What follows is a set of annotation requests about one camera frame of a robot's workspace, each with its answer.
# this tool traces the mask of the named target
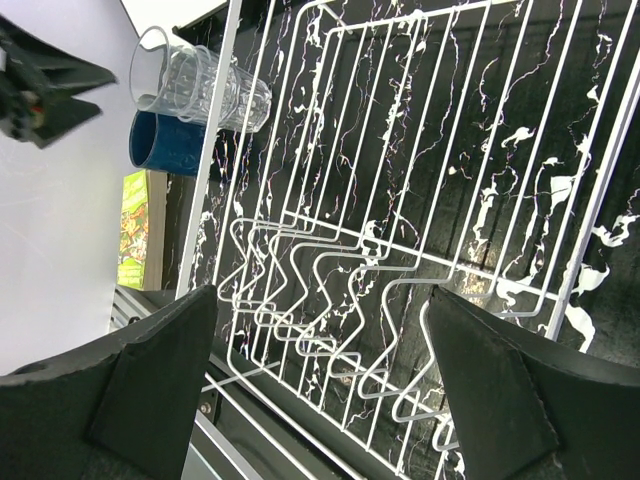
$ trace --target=white wire rack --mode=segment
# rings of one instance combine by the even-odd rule
[[[231,307],[232,318],[227,331],[229,339],[227,363],[229,368],[257,398],[353,478],[361,477],[344,458],[332,451],[330,445],[324,445],[317,440],[305,429],[304,425],[300,425],[287,415],[280,406],[252,382],[250,375],[243,374],[234,365],[233,339],[240,330],[246,327],[247,319],[252,322],[255,336],[250,348],[245,350],[245,354],[255,363],[257,371],[272,377],[282,388],[287,389],[300,401],[306,403],[310,414],[323,417],[327,425],[338,429],[368,452],[372,461],[380,462],[400,478],[410,478],[406,471],[406,461],[409,450],[413,449],[412,438],[415,435],[412,437],[412,430],[419,429],[420,425],[428,422],[434,428],[431,436],[431,448],[435,452],[440,452],[434,473],[436,478],[439,477],[448,452],[457,448],[457,443],[446,403],[439,402],[437,406],[434,406],[433,402],[427,401],[432,391],[425,390],[425,377],[437,380],[438,375],[437,372],[433,373],[437,367],[425,322],[428,301],[424,298],[427,296],[424,294],[420,296],[415,292],[427,291],[433,285],[447,286],[466,298],[485,306],[485,308],[491,309],[493,306],[494,314],[513,321],[520,321],[527,317],[539,318],[543,305],[548,305],[550,302],[552,308],[549,309],[550,313],[545,319],[545,335],[552,340],[557,339],[591,229],[640,92],[638,88],[640,55],[636,58],[636,52],[632,52],[635,63],[628,81],[625,79],[624,95],[619,106],[615,107],[617,113],[612,126],[604,134],[606,148],[600,158],[594,159],[592,146],[596,139],[596,133],[602,135],[598,128],[601,127],[605,107],[610,107],[607,100],[612,90],[614,76],[618,71],[624,48],[630,48],[625,45],[625,41],[631,29],[637,6],[637,0],[631,0],[628,10],[622,16],[616,44],[613,45],[613,42],[610,42],[601,46],[601,48],[608,48],[610,52],[606,60],[607,68],[599,71],[597,79],[594,80],[596,83],[594,83],[594,90],[591,92],[594,95],[594,102],[583,117],[586,119],[586,127],[582,141],[576,145],[577,161],[572,163],[573,171],[563,177],[564,190],[552,189],[550,192],[552,201],[560,199],[556,200],[556,203],[551,207],[551,212],[546,215],[537,211],[536,203],[536,211],[531,215],[530,211],[524,208],[524,205],[531,199],[532,188],[535,188],[537,192],[541,172],[544,168],[550,168],[558,162],[555,157],[542,158],[541,149],[550,134],[549,118],[552,111],[558,107],[558,104],[565,101],[558,95],[559,85],[563,76],[567,75],[565,68],[567,57],[579,42],[574,38],[576,26],[584,7],[583,4],[587,3],[583,0],[572,3],[573,11],[564,12],[566,18],[562,16],[562,9],[560,10],[560,18],[563,19],[564,28],[563,40],[555,47],[557,61],[545,77],[547,86],[544,91],[546,95],[540,98],[541,109],[537,124],[534,128],[518,129],[509,137],[505,133],[508,131],[505,111],[514,96],[514,87],[523,78],[537,74],[540,67],[544,66],[544,64],[539,64],[536,69],[524,75],[517,73],[519,62],[522,61],[522,52],[525,48],[527,32],[536,4],[535,0],[520,2],[513,0],[478,1],[432,11],[417,10],[409,15],[390,16],[390,18],[354,24],[345,23],[340,15],[332,9],[329,0],[315,0],[306,4],[296,16],[291,33],[294,41],[284,63],[284,73],[281,80],[282,92],[288,91],[289,83],[296,82],[296,73],[292,71],[292,65],[296,59],[303,55],[302,51],[305,50],[305,47],[296,43],[295,39],[299,37],[301,31],[308,28],[305,22],[308,22],[309,18],[322,17],[323,25],[327,22],[333,25],[327,26],[324,31],[317,32],[319,39],[317,46],[320,53],[316,60],[313,80],[308,85],[311,95],[308,97],[308,102],[303,105],[304,108],[301,109],[306,113],[299,143],[291,159],[290,170],[293,173],[290,174],[286,189],[280,192],[279,201],[282,208],[279,212],[279,218],[274,218],[270,214],[270,210],[265,209],[265,206],[274,202],[270,185],[272,176],[267,173],[272,171],[273,162],[281,160],[275,157],[278,155],[277,132],[286,120],[287,108],[291,108],[290,104],[287,105],[286,95],[281,95],[275,105],[266,157],[260,167],[263,169],[263,174],[253,216],[243,213],[249,211],[249,208],[239,209],[236,206],[238,172],[241,171],[243,152],[238,149],[236,153],[232,178],[225,187],[226,200],[220,218],[222,233],[218,239],[213,282],[218,286],[220,301]],[[272,1],[266,19],[266,31],[258,51],[256,72],[260,70],[263,62],[274,5],[275,2]],[[225,78],[231,60],[239,7],[240,1],[232,0],[230,2],[218,78]],[[456,230],[452,253],[443,254],[431,251],[429,242],[437,235],[433,226],[439,219],[438,216],[443,215],[442,195],[444,195],[443,192],[445,192],[445,186],[453,168],[452,159],[458,158],[460,155],[459,137],[464,129],[468,128],[464,124],[464,114],[469,108],[469,97],[472,90],[477,86],[478,79],[474,75],[477,74],[478,68],[482,67],[479,64],[479,58],[482,57],[483,47],[485,47],[483,42],[485,41],[486,27],[492,18],[492,9],[495,8],[506,8],[508,10],[505,11],[515,12],[514,14],[520,18],[520,21],[517,34],[509,49],[510,56],[502,59],[506,62],[507,67],[502,76],[501,89],[496,92],[492,114],[489,115],[488,122],[483,127],[486,137],[480,150],[481,154],[476,158],[475,174],[473,178],[468,179],[470,185],[468,188],[471,193],[460,213],[462,223]],[[458,77],[455,82],[457,100],[455,102],[452,100],[449,104],[449,110],[447,110],[448,130],[441,137],[443,153],[438,158],[429,158],[429,162],[436,165],[433,170],[435,172],[435,187],[429,199],[430,206],[420,227],[421,231],[416,232],[417,241],[413,246],[407,246],[398,241],[399,232],[405,226],[406,214],[403,212],[403,206],[408,201],[407,198],[411,192],[412,175],[418,163],[426,161],[425,152],[429,151],[429,147],[425,149],[423,135],[426,124],[433,123],[432,110],[438,91],[438,82],[447,75],[442,71],[443,59],[447,55],[447,48],[451,48],[452,45],[455,47],[456,55],[462,48],[458,45],[453,32],[458,28],[460,19],[467,14],[475,24],[468,43],[466,63],[460,67],[463,75]],[[559,25],[560,19],[556,23],[556,29],[552,31],[549,42],[558,32]],[[336,72],[340,69],[347,42],[350,42],[355,48],[356,61],[350,63],[350,71],[347,69],[346,73],[341,73],[342,78],[348,77],[349,81],[341,91],[343,96],[337,98],[339,89],[335,84]],[[549,42],[547,43],[547,60]],[[378,49],[377,54],[373,53],[372,45]],[[397,53],[399,46],[404,49],[401,54]],[[376,234],[376,221],[380,219],[373,218],[374,204],[379,199],[382,177],[395,154],[395,129],[398,128],[399,123],[403,123],[404,126],[408,103],[407,92],[410,90],[410,83],[414,81],[412,78],[413,62],[429,46],[433,46],[435,56],[431,76],[423,79],[428,82],[426,96],[424,100],[420,100],[419,108],[411,112],[413,121],[417,122],[417,127],[413,130],[415,134],[413,138],[408,136],[402,138],[402,143],[410,146],[408,148],[409,155],[402,166],[402,175],[397,182],[393,206],[389,209],[388,217],[385,220],[384,235]],[[395,58],[389,58],[392,55],[390,52],[395,53]],[[347,110],[350,108],[349,99],[352,98],[354,89],[362,90],[362,86],[358,85],[356,80],[359,69],[364,68],[362,59],[366,59],[371,81],[361,95],[358,117],[360,124],[355,134],[357,142],[354,151],[346,159],[348,173],[346,176],[342,176],[338,182],[344,187],[344,194],[338,196],[334,201],[332,194],[327,193],[331,190],[332,182],[337,181],[334,179],[335,177],[331,176],[335,175],[332,173],[331,165],[336,162],[336,158],[339,156],[344,157],[341,151],[341,142],[344,141],[344,136],[349,130],[346,121]],[[395,95],[388,102],[388,105],[385,105],[385,108],[388,109],[386,131],[378,137],[379,149],[375,158],[371,157],[370,151],[367,152],[366,158],[362,158],[362,152],[370,142],[368,135],[370,135],[371,129],[368,128],[368,124],[372,111],[374,108],[378,108],[379,103],[383,101],[380,96],[377,96],[378,89],[390,82],[390,79],[385,77],[384,66],[388,62],[396,62],[400,67],[401,75],[392,79]],[[485,67],[482,72],[482,81],[484,81],[487,69],[488,67]],[[251,95],[253,95],[255,85],[254,82]],[[178,296],[183,295],[189,289],[221,100],[222,88],[216,86],[180,269]],[[339,106],[337,114],[328,113],[330,105]],[[246,125],[245,119],[245,128],[240,134],[239,145],[244,144]],[[327,131],[331,133],[330,138],[325,138]],[[504,224],[506,228],[501,234],[501,243],[493,250],[494,258],[490,266],[478,266],[468,258],[468,245],[470,238],[477,240],[476,249],[484,243],[477,235],[478,225],[480,225],[478,219],[486,217],[487,210],[491,208],[493,201],[492,191],[495,190],[496,173],[491,173],[491,162],[494,161],[496,150],[506,148],[505,145],[509,146],[509,142],[516,146],[518,142],[525,140],[531,144],[527,150],[527,158],[523,163],[524,170],[521,169],[518,172],[509,195],[511,201],[501,213],[503,218],[507,219]],[[325,154],[319,155],[318,152],[322,149]],[[583,209],[579,218],[575,218],[575,212],[578,210],[576,200],[580,184],[587,176],[589,167],[596,160],[599,163],[597,172],[593,173],[593,187],[590,187],[590,193],[584,197],[588,198],[586,209]],[[358,183],[358,172],[362,171],[363,162],[366,162],[368,171],[374,173],[373,179],[368,184],[365,198],[363,199],[361,196],[358,199],[359,204],[363,206],[360,211],[362,226],[358,230],[353,226],[347,226],[350,214],[350,200],[348,199]],[[327,204],[335,207],[335,215],[325,214],[323,208]],[[550,217],[554,213],[554,209],[556,217],[553,228],[551,228]],[[533,256],[533,260],[528,262],[528,274],[523,278],[514,279],[508,275],[509,270],[518,263],[518,260],[522,259],[525,248],[523,246],[521,252],[519,252],[519,248],[516,248],[516,253],[513,253],[513,245],[516,242],[514,239],[517,236],[516,225],[518,221],[522,221],[523,216],[528,218],[529,215],[531,215],[531,221],[527,230],[532,229],[534,223],[542,219],[545,231],[548,233],[551,229],[552,233],[548,234],[546,245],[543,245],[542,251],[540,252],[540,248],[538,248],[538,253]],[[569,235],[572,222],[573,229],[577,233]],[[552,277],[560,268],[558,262],[563,248],[568,249],[569,262],[566,265],[560,288],[554,292],[551,290]],[[403,255],[405,259],[409,258],[410,261],[398,262],[397,254]],[[233,264],[232,268],[225,270],[225,267],[222,266],[225,258],[236,258],[238,261]],[[342,266],[337,267],[341,273],[344,273],[341,284],[343,295],[340,295],[339,298],[336,297],[335,288],[332,290],[327,286],[330,275],[328,271],[331,270],[327,265],[334,266],[336,262],[344,262]],[[426,266],[436,266],[437,268],[430,270]],[[371,312],[365,311],[363,306],[363,297],[365,296],[363,291],[367,290],[368,285],[364,279],[374,276],[379,282],[382,282],[381,290],[379,290],[381,311],[379,321],[373,319]],[[419,309],[416,310],[416,318],[422,332],[426,354],[421,367],[413,372],[409,378],[404,378],[402,383],[396,384],[393,379],[392,364],[399,348],[400,320],[391,307],[391,303],[394,292],[402,287],[411,288],[411,292],[414,293],[410,295],[414,295],[415,298],[420,297],[421,303]],[[516,309],[511,308],[517,305],[515,303],[505,303],[504,301],[491,303],[489,301],[496,297],[504,300],[503,293],[505,291],[524,292],[533,298],[533,301],[527,303],[529,308]],[[313,314],[301,314],[310,300],[313,300],[320,307]],[[337,321],[334,313],[339,306],[342,311],[347,311],[349,314],[350,326],[345,330],[344,336],[334,335],[327,328],[328,322]],[[388,332],[382,348],[373,355],[361,351],[358,342],[363,333],[371,328]],[[258,346],[259,338],[263,338],[265,348]],[[281,348],[275,349],[274,345],[280,345]],[[276,350],[280,358],[275,359],[279,362],[277,363],[278,368],[273,368],[274,358],[272,357]],[[297,362],[299,365],[300,373],[295,376],[287,374],[286,370],[286,365],[292,362]],[[310,385],[312,377],[315,377],[315,397],[309,391],[304,390],[305,386]],[[225,395],[221,385],[211,378],[208,378],[208,381],[211,386],[206,388],[219,388],[222,395]],[[329,412],[325,408],[332,382],[346,385],[347,396],[342,402],[344,409],[339,415],[335,412]],[[368,431],[364,434],[362,432],[354,433],[349,428],[354,414],[353,405],[358,402],[369,402],[368,405],[371,405],[367,414],[370,420]],[[243,412],[239,405],[237,407],[239,411]],[[394,453],[394,458],[391,458],[388,452],[376,449],[374,440],[380,418],[385,415],[388,417],[389,414],[391,421],[401,429],[399,430],[401,433],[398,435],[398,451]],[[305,468],[303,462],[290,455],[275,438],[271,437],[267,430],[259,424],[256,425],[256,428],[303,474],[313,478],[312,472]]]

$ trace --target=blue mug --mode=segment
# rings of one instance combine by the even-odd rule
[[[129,134],[129,157],[138,168],[195,177],[204,132],[202,125],[138,111]]]

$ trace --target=black countertop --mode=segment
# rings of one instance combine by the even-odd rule
[[[450,5],[450,2],[444,0],[428,3],[421,5],[420,2],[400,0],[344,0],[333,2],[330,6],[345,21],[354,23],[409,14],[416,8],[424,10]],[[505,104],[502,123],[498,127],[471,224],[464,239],[460,261],[465,265],[484,271],[495,269],[575,5],[575,1],[572,0],[535,2],[513,73],[512,87]],[[628,7],[629,2],[618,0],[602,0],[602,3],[586,1],[583,6],[572,47],[558,84],[556,101],[550,111],[526,186],[515,230],[506,246],[507,254],[502,271],[507,278],[519,280],[532,287],[540,287],[547,274],[551,251],[574,181],[572,179],[577,172],[582,142],[593,120]],[[304,14],[303,28],[300,29],[298,38],[294,39],[297,54],[292,63],[290,82],[283,92],[286,53],[292,42],[294,20],[300,8],[301,5],[292,5],[287,1],[279,5],[270,29],[265,61],[259,76],[273,90],[272,115],[282,96],[286,101],[277,128],[268,173],[264,171],[264,164],[273,119],[261,132],[249,136],[243,146],[243,168],[234,197],[233,218],[240,210],[244,216],[253,217],[260,182],[264,175],[268,175],[269,178],[269,201],[261,203],[260,215],[263,219],[279,220],[284,194],[292,176],[298,180],[294,181],[294,197],[289,202],[289,210],[295,210],[295,199],[301,194],[302,174],[300,169],[298,172],[293,171],[293,163],[296,149],[299,145],[304,149],[307,142],[302,141],[301,137],[311,97],[312,71],[321,53],[318,43],[321,38],[319,32],[326,26],[335,26],[335,22],[327,14],[318,16],[317,10],[310,10]],[[445,182],[440,188],[438,207],[426,243],[425,251],[431,255],[450,260],[455,253],[467,207],[473,198],[473,187],[484,153],[483,144],[489,136],[489,127],[496,114],[525,8],[526,3],[523,2],[499,4],[491,9],[487,19],[481,48],[472,70],[465,106],[461,111],[458,131],[452,143]],[[243,23],[234,50],[238,66],[249,71],[255,68],[264,28],[261,24],[264,14],[252,12],[255,10],[243,12]],[[419,247],[431,201],[436,193],[442,158],[451,137],[481,15],[482,10],[477,10],[461,13],[455,19],[434,86],[425,129],[419,142],[420,154],[411,174],[409,190],[394,236],[394,242],[405,248],[391,250],[388,258],[380,261],[380,265],[410,266],[415,262],[416,257],[410,250]],[[194,44],[205,44],[215,50],[220,41],[223,17],[224,11],[220,12],[218,17],[205,19],[180,33]],[[632,21],[618,73],[614,77],[601,124],[591,148],[589,166],[582,176],[567,234],[562,241],[556,266],[551,272],[550,291],[554,293],[561,285],[563,272],[612,129],[613,119],[640,46],[639,20],[640,17],[636,15]],[[394,31],[386,49],[386,60],[375,94],[376,102],[366,126],[360,163],[356,169],[357,184],[355,189],[346,195],[346,206],[344,199],[350,165],[358,151],[368,95],[375,77],[372,65],[383,54],[385,35],[374,34],[367,37],[363,49],[366,54],[361,56],[362,59],[358,63],[354,88],[349,96],[346,95],[346,90],[351,67],[356,63],[360,37],[345,38],[336,66],[332,97],[325,108],[325,127],[320,134],[317,154],[311,165],[311,180],[303,192],[303,212],[310,212],[308,215],[313,216],[313,209],[317,206],[320,188],[318,180],[325,173],[324,168],[330,156],[337,120],[344,102],[348,99],[339,150],[332,158],[332,177],[327,193],[320,202],[319,218],[335,224],[342,210],[346,208],[344,226],[347,229],[360,232],[365,228],[367,235],[388,239],[393,222],[398,216],[397,207],[403,188],[402,182],[446,22],[446,16],[430,19],[429,27],[422,28],[417,34],[416,52],[411,61],[405,88],[401,93],[395,125],[389,136],[388,154],[383,159],[383,169],[375,187],[371,212],[366,218],[366,199],[374,190],[375,172],[384,143],[382,137],[388,126],[389,106],[402,78],[404,55],[410,37],[400,30]],[[325,85],[324,82],[326,79],[322,77],[322,86]],[[636,252],[640,247],[640,236],[636,232],[635,223],[640,218],[640,205],[636,201],[640,192],[637,160],[639,134],[640,120],[634,118],[596,222],[597,228],[591,236],[559,338],[561,343],[579,348],[591,355],[636,367],[640,367],[640,297],[633,294],[639,285],[639,257]],[[193,286],[212,280],[222,213],[230,186],[228,178],[231,169],[227,162],[233,161],[237,142],[238,135],[232,132],[223,132],[218,140],[215,161],[226,168],[221,175],[222,181],[212,181],[209,184],[191,275]],[[190,178],[171,179],[165,242],[166,288],[175,287],[177,282],[193,184],[194,179]],[[249,228],[245,227],[245,240],[248,230]],[[318,227],[316,233],[327,237],[334,235],[333,230],[323,227]],[[356,240],[357,237],[344,233],[338,239],[342,245],[355,245]],[[287,253],[290,248],[291,245],[285,242],[281,245],[281,252]],[[223,278],[241,264],[241,258],[228,236],[224,249],[220,270]],[[384,253],[382,249],[383,247],[377,244],[365,241],[358,253],[380,255]],[[307,248],[297,254],[301,270],[308,275],[311,287],[310,297],[299,309],[301,318],[313,318],[327,305],[324,297],[318,293],[317,281],[310,274],[313,260],[323,251],[325,250]],[[361,259],[334,257],[325,259],[320,268],[323,277],[327,279],[325,287],[335,300],[326,322],[323,322],[323,335],[330,335],[338,342],[344,341],[359,323],[357,312],[354,312],[352,304],[348,301],[346,281],[349,273],[361,264]],[[370,365],[382,353],[391,338],[380,304],[385,285],[403,276],[445,278],[447,271],[443,265],[424,260],[415,273],[400,275],[398,272],[378,271],[358,278],[355,289],[359,303],[369,319],[365,328],[354,339],[351,351],[357,350],[363,355],[363,365]],[[278,305],[286,308],[286,305],[300,297],[302,288],[295,285],[296,282],[292,283],[277,297]],[[486,279],[460,272],[453,275],[447,287],[457,293],[469,294],[484,292],[488,285]],[[423,285],[404,285],[391,292],[389,306],[394,319],[397,320],[396,328],[400,340],[398,348],[385,360],[385,364],[390,370],[390,381],[400,387],[407,385],[428,357],[419,312],[424,299],[428,298],[429,290]],[[532,310],[537,299],[538,297],[531,293],[519,292],[516,288],[502,285],[491,297],[477,301],[489,311],[503,312]],[[552,309],[553,301],[545,300],[538,315],[512,318],[511,321],[516,321],[532,331],[544,333]],[[225,316],[230,318],[228,305],[221,305],[221,316],[218,334],[228,340],[229,323],[225,321]],[[240,334],[236,332],[234,345],[241,351],[248,351],[255,338],[255,326],[249,316],[241,318],[239,325],[243,328]],[[282,348],[282,344],[279,347],[272,346],[269,357],[279,359]],[[286,358],[284,378],[289,383],[296,383],[300,369],[304,369],[302,391],[309,399],[318,402],[320,387],[324,382],[322,371],[326,362],[311,361],[308,366],[303,365],[302,359],[291,351],[286,354]],[[434,406],[439,406],[444,401],[438,381],[437,373],[434,373],[428,374],[420,384],[422,395],[428,397],[425,401]],[[376,402],[363,401],[355,394],[350,409],[345,414],[344,406],[347,404],[350,387],[351,377],[330,380],[323,408],[338,421],[342,421],[345,415],[349,430],[366,440]],[[393,399],[383,401],[381,412],[387,413],[380,414],[373,447],[395,463],[400,452],[401,437],[405,434],[406,428],[399,427],[391,419],[388,411],[392,403]],[[433,473],[435,469],[434,462],[437,463],[437,456],[427,448],[432,432],[433,424],[429,421],[416,422],[411,431],[414,446],[407,449],[403,461],[405,473],[413,478],[426,477],[427,472]],[[451,455],[450,460],[447,471],[453,473],[457,458]]]

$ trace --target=dish rack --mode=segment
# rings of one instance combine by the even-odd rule
[[[445,286],[506,321],[552,340],[558,338],[640,92],[640,52],[632,52],[628,76],[623,81],[616,76],[623,50],[626,47],[628,53],[633,48],[625,45],[637,6],[637,0],[631,0],[621,14],[617,41],[597,31],[600,43],[592,52],[593,83],[576,87],[585,89],[590,103],[575,125],[572,161],[547,154],[548,138],[554,135],[549,120],[564,102],[559,92],[570,74],[566,61],[581,41],[578,20],[589,3],[572,2],[566,7],[571,12],[560,8],[542,60],[524,72],[522,52],[533,25],[535,0],[476,1],[408,15],[390,12],[383,19],[360,23],[347,23],[331,1],[314,0],[297,12],[288,52],[268,60],[281,69],[281,94],[274,98],[271,126],[267,124],[270,132],[260,157],[257,196],[250,200],[242,196],[246,170],[242,148],[232,163],[218,159],[221,169],[231,175],[220,185],[219,236],[211,281],[218,286],[221,312],[230,316],[222,335],[228,342],[227,364],[236,380],[346,475],[362,478],[331,445],[320,442],[261,391],[254,375],[271,377],[304,402],[309,415],[320,416],[327,428],[342,432],[399,478],[412,478],[408,457],[418,444],[422,449],[426,443],[436,459],[430,476],[440,478],[445,463],[452,459],[454,470],[464,471],[426,327],[428,292],[434,285]],[[265,61],[275,4],[272,1],[269,6],[255,72]],[[229,3],[218,78],[226,78],[232,61],[240,5],[239,0]],[[503,57],[487,59],[483,53],[487,26],[503,15],[519,19],[517,28]],[[458,34],[463,26],[466,33]],[[550,62],[550,45],[556,36],[563,39],[554,43],[555,60]],[[418,80],[415,68],[426,55],[431,55],[430,75],[420,77],[422,93],[417,98],[412,95]],[[297,62],[313,70],[309,84],[298,83],[300,72],[292,67]],[[497,77],[501,88],[490,98],[483,85],[497,63],[504,66]],[[388,64],[399,76],[388,76]],[[543,93],[535,126],[510,124],[507,110],[520,94],[518,85],[536,75]],[[443,81],[450,88],[443,89]],[[193,272],[201,261],[201,223],[213,215],[203,213],[203,205],[222,104],[223,88],[218,85],[196,180],[178,296],[194,287]],[[610,100],[614,85],[622,92],[619,100]],[[255,86],[254,81],[250,96]],[[385,97],[379,94],[382,89],[393,94]],[[299,90],[305,101],[292,105]],[[440,120],[442,92],[450,96]],[[486,121],[473,127],[481,137],[473,151],[470,146],[461,148],[468,137],[465,132],[472,128],[468,122],[472,96],[473,108],[486,114]],[[601,119],[612,101],[613,121],[602,132]],[[358,102],[357,127],[349,113],[352,102]],[[296,142],[290,142],[288,153],[283,154],[278,132],[285,128],[292,110],[303,120],[297,125]],[[386,111],[383,129],[373,126],[374,121],[380,123],[380,111]],[[246,126],[245,121],[240,146],[246,144]],[[348,153],[344,149],[347,135]],[[596,148],[596,139],[601,147]],[[526,148],[518,150],[524,144]],[[515,157],[524,169],[512,167]],[[418,173],[424,175],[425,162],[429,162],[426,172],[432,183],[428,198],[422,199],[427,208],[419,231],[405,210],[415,202],[412,186]],[[502,168],[496,168],[498,162],[503,162]],[[549,190],[543,192],[541,178],[558,165],[568,173],[552,177]],[[275,174],[282,171],[288,175],[286,188],[275,188]],[[501,207],[503,227],[498,229],[498,240],[491,241],[485,232],[487,219],[499,194],[505,193],[498,189],[507,177],[512,184],[506,191],[508,202]],[[447,215],[447,185],[453,187],[456,181],[465,184],[465,200],[451,217],[449,248],[439,249],[440,233],[434,225],[441,225]],[[583,181],[589,184],[586,193],[580,188]],[[543,195],[544,205],[538,202]],[[380,204],[388,205],[386,215],[376,218],[373,212]],[[527,227],[524,240],[518,240],[522,218]],[[542,232],[537,243],[531,239],[534,229]],[[525,255],[526,249],[533,253]],[[562,269],[562,276],[554,276]],[[514,277],[515,270],[522,274]],[[394,303],[401,295],[403,311]],[[398,350],[407,348],[402,340],[410,328],[402,321],[407,315],[416,319],[411,345],[420,344],[422,353],[416,353],[419,364],[410,375],[394,375]],[[382,338],[375,351],[360,341],[371,331]],[[254,363],[254,371],[247,373],[234,364],[236,351]],[[230,398],[224,386],[209,376],[207,380],[210,385],[205,389],[216,388]],[[341,412],[327,408],[328,397],[338,392],[334,385],[346,395],[338,402],[343,405]],[[366,427],[354,432],[352,424],[363,418]],[[395,446],[388,451],[381,451],[376,442],[382,419],[393,424],[396,432]],[[198,416],[198,422],[206,419]],[[314,478],[266,429],[253,423],[302,474]],[[423,472],[413,478],[427,476]]]

